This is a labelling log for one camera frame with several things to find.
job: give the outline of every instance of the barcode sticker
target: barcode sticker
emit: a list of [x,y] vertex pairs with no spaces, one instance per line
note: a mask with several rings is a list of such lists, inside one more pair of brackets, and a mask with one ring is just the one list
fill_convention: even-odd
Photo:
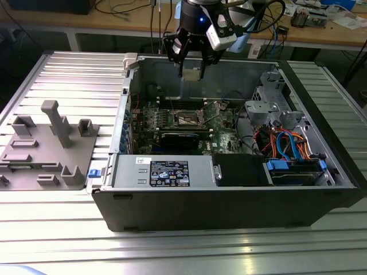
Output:
[[150,164],[151,158],[136,158],[137,164]]

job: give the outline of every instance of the table leg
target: table leg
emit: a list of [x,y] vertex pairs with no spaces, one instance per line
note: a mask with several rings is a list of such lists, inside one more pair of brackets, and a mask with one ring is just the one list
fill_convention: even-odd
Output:
[[1,35],[5,36],[5,39],[8,39],[10,42],[14,43],[17,40],[11,29],[0,28],[0,33],[1,33]]
[[68,37],[70,50],[73,51],[73,52],[80,52],[80,45],[79,45],[78,40],[76,38],[76,33],[72,32],[72,31],[67,31],[65,33]]

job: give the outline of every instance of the blue latch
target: blue latch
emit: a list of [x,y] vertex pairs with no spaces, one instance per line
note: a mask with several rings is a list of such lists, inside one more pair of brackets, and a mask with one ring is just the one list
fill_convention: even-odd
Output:
[[90,169],[88,173],[88,177],[91,179],[100,178],[101,177],[101,170],[98,169]]
[[266,163],[268,170],[289,170],[288,163],[285,160],[271,159]]
[[326,166],[325,161],[324,160],[320,160],[319,161],[319,164],[320,164],[320,167],[321,167],[322,171],[326,171],[327,166]]

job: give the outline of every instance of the desk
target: desk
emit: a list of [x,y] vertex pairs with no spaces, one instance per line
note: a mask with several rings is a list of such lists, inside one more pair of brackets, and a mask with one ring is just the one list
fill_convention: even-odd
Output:
[[[111,0],[112,3],[121,3],[121,0]],[[132,9],[141,5],[146,5],[146,0],[137,0],[132,5],[126,5],[126,9]],[[79,51],[76,38],[77,33],[106,34],[115,36],[150,36],[150,6],[134,10],[130,13],[129,21],[115,17],[110,14],[103,14],[97,10],[92,10],[89,15],[74,15],[47,13],[40,11],[13,11],[6,6],[9,13],[25,29],[44,30],[50,32],[63,32],[67,35],[72,51]],[[108,1],[103,1],[99,8],[110,11]],[[169,17],[169,4],[162,4],[162,31]],[[357,6],[355,12],[366,12],[367,7]],[[281,18],[281,25],[290,28],[285,46],[337,49],[337,50],[360,50],[366,40],[367,28],[349,30],[339,26],[334,22],[328,22],[325,29],[305,27],[303,29],[294,28],[290,25],[290,17]],[[18,28],[16,24],[0,8],[0,24],[3,28]],[[168,31],[175,31],[177,20],[172,18]],[[158,37],[158,9],[155,9],[153,21],[153,36]],[[249,57],[256,58],[257,53],[267,40],[271,39],[271,33],[263,31],[251,35],[249,43],[252,44]]]

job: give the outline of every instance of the floor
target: floor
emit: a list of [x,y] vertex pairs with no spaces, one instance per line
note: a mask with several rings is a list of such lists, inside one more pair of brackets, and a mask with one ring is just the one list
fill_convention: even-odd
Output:
[[[69,50],[66,35],[63,33],[29,33],[45,50]],[[0,38],[3,38],[5,35],[6,30],[0,29]],[[6,105],[42,53],[40,48],[24,32],[17,31],[15,36],[17,40],[13,44],[10,40],[3,40],[0,43],[0,109]],[[85,52],[151,53],[150,39],[146,37],[79,34],[78,39],[82,51]],[[240,54],[226,53],[225,56],[246,58],[248,51],[249,45]],[[293,60],[305,60],[314,54],[313,51],[301,49],[292,55],[293,51],[294,48],[292,47],[284,47],[281,52],[275,51],[276,54],[273,54],[271,59],[289,60],[292,57]],[[339,81],[342,81],[352,63],[352,55],[357,55],[357,52],[349,52],[349,54],[345,56],[340,50],[321,50],[315,61],[324,64]],[[360,92],[363,89],[367,89],[366,75],[367,68],[361,69],[347,87],[348,92],[362,107],[367,103],[360,96]]]

